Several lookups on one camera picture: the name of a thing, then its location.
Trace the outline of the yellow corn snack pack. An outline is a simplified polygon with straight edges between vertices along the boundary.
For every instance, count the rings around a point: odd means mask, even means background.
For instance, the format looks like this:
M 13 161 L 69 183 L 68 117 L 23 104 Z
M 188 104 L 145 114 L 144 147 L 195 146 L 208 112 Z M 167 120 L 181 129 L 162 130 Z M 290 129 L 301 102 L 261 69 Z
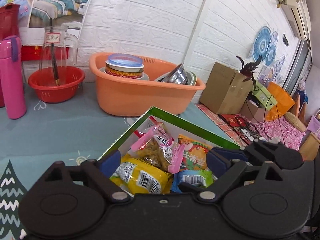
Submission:
M 165 172 L 146 161 L 126 154 L 110 180 L 130 195 L 168 194 L 173 174 Z

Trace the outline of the orange apple chips bag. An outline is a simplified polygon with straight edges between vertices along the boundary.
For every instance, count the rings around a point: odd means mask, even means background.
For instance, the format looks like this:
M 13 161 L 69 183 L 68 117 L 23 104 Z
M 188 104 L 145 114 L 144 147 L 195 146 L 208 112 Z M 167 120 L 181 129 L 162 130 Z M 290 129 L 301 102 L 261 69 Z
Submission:
M 178 136 L 178 142 L 185 145 L 180 171 L 207 169 L 206 156 L 212 146 L 182 134 Z

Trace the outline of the orange plastic bag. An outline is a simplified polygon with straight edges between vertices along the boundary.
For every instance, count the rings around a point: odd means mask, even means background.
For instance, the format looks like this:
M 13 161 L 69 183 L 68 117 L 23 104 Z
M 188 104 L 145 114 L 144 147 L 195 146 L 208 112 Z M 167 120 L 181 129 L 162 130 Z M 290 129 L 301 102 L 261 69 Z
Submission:
M 266 121 L 273 121 L 287 113 L 295 102 L 285 90 L 274 82 L 269 83 L 267 90 L 277 101 L 277 104 L 268 111 L 265 117 Z

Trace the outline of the green cardboard box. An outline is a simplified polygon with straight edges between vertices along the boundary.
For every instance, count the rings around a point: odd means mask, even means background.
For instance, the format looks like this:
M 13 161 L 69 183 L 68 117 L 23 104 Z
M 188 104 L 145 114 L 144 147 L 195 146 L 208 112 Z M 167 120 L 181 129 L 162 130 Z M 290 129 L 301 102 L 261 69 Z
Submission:
M 98 170 L 116 187 L 137 194 L 181 193 L 212 186 L 231 159 L 247 161 L 239 145 L 178 116 L 151 107 L 98 161 Z

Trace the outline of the pink dried fruit snack bag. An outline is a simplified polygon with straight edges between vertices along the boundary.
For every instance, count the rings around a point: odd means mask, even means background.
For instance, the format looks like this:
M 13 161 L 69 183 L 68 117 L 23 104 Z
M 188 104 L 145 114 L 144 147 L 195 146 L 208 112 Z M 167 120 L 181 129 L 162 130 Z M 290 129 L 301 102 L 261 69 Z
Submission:
M 184 149 L 185 145 L 173 139 L 166 126 L 160 123 L 140 135 L 131 145 L 129 154 L 165 172 L 176 174 L 180 170 Z

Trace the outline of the brown cardboard box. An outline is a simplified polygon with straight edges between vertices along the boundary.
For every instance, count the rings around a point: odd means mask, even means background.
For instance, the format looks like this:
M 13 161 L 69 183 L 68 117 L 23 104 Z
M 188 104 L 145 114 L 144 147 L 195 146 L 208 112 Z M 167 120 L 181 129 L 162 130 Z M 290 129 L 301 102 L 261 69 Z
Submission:
M 251 79 L 216 62 L 199 102 L 216 114 L 238 114 L 252 88 Z

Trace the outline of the orange plastic basin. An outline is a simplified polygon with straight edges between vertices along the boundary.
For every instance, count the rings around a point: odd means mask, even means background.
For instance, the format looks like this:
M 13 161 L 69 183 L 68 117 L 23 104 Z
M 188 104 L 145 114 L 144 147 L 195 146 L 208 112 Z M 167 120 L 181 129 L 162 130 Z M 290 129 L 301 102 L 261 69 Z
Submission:
M 206 85 L 198 77 L 193 86 L 157 82 L 161 75 L 176 65 L 151 57 L 142 57 L 149 80 L 126 79 L 102 71 L 110 53 L 95 53 L 89 58 L 89 68 L 95 75 L 97 101 L 100 108 L 115 116 L 140 116 L 155 106 L 172 114 L 183 113 L 197 91 Z

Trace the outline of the dark purple plant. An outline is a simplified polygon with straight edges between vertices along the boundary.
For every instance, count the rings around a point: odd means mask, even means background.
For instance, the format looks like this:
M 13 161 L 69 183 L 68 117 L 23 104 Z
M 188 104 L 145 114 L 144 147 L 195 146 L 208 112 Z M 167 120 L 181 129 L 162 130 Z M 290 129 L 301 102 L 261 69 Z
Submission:
M 237 59 L 240 60 L 242 68 L 240 69 L 240 74 L 244 75 L 246 78 L 243 80 L 243 82 L 247 82 L 249 80 L 252 80 L 253 82 L 253 88 L 254 90 L 256 90 L 257 87 L 257 82 L 253 76 L 254 73 L 256 73 L 256 69 L 258 68 L 259 64 L 262 61 L 262 55 L 259 55 L 258 59 L 254 62 L 249 62 L 247 64 L 244 63 L 244 60 L 239 57 L 236 56 Z

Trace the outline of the steel bowl in basin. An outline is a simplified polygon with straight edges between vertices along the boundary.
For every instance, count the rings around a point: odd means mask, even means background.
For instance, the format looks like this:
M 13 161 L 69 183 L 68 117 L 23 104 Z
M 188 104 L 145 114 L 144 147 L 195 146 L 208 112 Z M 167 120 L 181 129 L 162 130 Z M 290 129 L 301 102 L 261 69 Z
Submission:
M 194 86 L 196 84 L 197 77 L 193 72 L 187 71 L 184 67 L 184 63 L 181 63 L 176 66 L 175 69 L 173 69 L 171 72 L 163 74 L 155 81 Z

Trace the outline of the red plastic basket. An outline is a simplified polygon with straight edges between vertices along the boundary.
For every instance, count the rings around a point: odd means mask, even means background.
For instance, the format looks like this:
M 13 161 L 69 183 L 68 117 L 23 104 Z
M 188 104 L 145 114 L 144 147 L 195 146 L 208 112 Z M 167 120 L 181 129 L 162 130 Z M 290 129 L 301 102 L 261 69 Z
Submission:
M 28 79 L 28 85 L 45 103 L 61 103 L 76 95 L 85 79 L 85 72 L 77 67 L 58 67 L 59 80 L 54 79 L 52 68 L 37 70 Z

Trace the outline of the pink thermos bottle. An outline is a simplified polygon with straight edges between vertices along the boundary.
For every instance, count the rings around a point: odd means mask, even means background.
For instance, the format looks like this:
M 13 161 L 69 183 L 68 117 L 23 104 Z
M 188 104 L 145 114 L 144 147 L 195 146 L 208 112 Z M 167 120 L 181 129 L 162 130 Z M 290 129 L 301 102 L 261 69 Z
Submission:
M 21 39 L 14 35 L 1 41 L 1 107 L 9 119 L 19 119 L 27 112 L 24 98 Z

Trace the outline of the white air conditioner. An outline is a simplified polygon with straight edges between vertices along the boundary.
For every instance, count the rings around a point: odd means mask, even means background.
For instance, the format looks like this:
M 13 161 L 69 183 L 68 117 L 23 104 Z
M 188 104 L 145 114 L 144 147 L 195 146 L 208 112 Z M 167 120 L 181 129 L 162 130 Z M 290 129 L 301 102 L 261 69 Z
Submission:
M 295 37 L 307 40 L 311 32 L 311 21 L 306 0 L 283 0 L 281 7 Z

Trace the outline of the dark red thermos jug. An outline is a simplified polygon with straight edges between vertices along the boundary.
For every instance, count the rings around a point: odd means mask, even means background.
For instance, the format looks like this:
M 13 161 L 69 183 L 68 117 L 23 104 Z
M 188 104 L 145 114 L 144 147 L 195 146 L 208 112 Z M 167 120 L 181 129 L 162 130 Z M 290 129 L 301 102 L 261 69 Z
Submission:
M 1 41 L 8 36 L 18 36 L 18 11 L 20 5 L 9 3 L 1 7 Z

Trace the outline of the blue round wall decoration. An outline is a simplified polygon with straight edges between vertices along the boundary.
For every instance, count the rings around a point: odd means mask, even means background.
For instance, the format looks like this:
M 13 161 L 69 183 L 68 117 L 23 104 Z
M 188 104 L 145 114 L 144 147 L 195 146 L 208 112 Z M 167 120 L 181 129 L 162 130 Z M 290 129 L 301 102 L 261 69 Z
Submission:
M 252 49 L 252 57 L 254 61 L 261 58 L 263 62 L 269 52 L 271 45 L 271 29 L 267 26 L 264 26 L 260 29 L 259 33 L 257 34 L 255 41 L 253 42 L 253 49 Z

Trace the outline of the bedding poster on wall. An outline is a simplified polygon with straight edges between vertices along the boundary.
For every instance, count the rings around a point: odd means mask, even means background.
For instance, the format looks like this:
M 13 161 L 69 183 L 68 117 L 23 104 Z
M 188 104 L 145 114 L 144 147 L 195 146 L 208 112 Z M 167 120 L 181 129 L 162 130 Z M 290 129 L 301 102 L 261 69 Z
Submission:
M 1 0 L 1 7 L 19 5 L 18 26 L 20 28 L 43 28 L 53 25 L 79 30 L 89 0 Z

